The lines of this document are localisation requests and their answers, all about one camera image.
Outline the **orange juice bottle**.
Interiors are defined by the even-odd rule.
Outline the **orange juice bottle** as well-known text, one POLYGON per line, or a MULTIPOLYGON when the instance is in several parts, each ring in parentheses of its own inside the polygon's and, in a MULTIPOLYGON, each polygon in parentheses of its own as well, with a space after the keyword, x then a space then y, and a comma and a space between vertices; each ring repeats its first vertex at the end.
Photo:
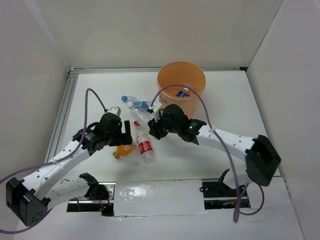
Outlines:
POLYGON ((117 159, 121 159, 127 155, 129 155, 134 149, 136 145, 134 143, 129 145, 120 145, 116 148, 116 150, 112 153, 112 155, 117 159))

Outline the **clear unlabeled plastic bottle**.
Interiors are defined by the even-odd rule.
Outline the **clear unlabeled plastic bottle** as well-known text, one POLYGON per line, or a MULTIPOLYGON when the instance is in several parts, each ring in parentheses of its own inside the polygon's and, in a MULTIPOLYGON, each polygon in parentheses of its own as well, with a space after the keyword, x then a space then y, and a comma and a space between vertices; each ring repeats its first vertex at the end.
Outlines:
POLYGON ((135 105, 132 101, 128 101, 126 103, 126 106, 128 107, 130 114, 132 115, 134 120, 137 121, 145 131, 149 132, 150 127, 148 123, 152 120, 151 114, 141 106, 135 105))

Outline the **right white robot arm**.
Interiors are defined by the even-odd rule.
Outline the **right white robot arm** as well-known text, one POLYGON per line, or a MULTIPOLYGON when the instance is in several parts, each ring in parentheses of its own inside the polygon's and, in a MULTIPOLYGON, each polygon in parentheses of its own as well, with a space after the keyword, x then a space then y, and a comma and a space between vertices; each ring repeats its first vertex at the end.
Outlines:
POLYGON ((271 141, 264 135, 256 138, 236 135, 210 127, 199 119, 189 119, 176 104, 162 107, 150 106, 154 117, 148 121, 149 133, 160 140, 167 134, 177 134, 183 141, 225 151, 245 162, 245 172, 252 182, 267 187, 270 185, 281 157, 271 141))

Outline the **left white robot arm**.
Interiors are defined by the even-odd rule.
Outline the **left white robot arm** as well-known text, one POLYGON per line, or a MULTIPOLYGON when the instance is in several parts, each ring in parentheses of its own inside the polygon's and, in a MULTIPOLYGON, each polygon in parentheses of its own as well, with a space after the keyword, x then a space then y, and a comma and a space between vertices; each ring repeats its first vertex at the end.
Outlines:
POLYGON ((100 121, 79 130, 72 140, 45 166, 19 180, 11 177, 5 185, 6 205, 26 227, 38 224, 55 206, 85 197, 109 197, 109 191, 89 173, 62 183, 64 176, 81 162, 105 146, 115 147, 132 143, 130 122, 122 121, 119 107, 112 107, 100 121))

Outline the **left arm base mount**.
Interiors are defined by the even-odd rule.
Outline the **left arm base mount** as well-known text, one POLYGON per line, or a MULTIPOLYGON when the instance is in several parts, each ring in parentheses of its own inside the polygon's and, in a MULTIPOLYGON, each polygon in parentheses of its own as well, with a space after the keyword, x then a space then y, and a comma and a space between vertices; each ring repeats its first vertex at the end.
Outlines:
POLYGON ((67 213, 97 213, 104 217, 114 216, 115 182, 100 182, 94 196, 73 198, 67 203, 67 213))

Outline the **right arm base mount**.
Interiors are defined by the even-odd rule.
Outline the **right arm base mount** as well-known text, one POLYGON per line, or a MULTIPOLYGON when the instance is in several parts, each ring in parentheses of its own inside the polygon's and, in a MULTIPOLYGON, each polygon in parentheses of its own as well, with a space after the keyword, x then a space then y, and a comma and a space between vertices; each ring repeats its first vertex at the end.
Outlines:
POLYGON ((236 190, 223 183, 229 169, 220 178, 202 180, 199 191, 204 198, 205 210, 234 209, 237 203, 236 190))

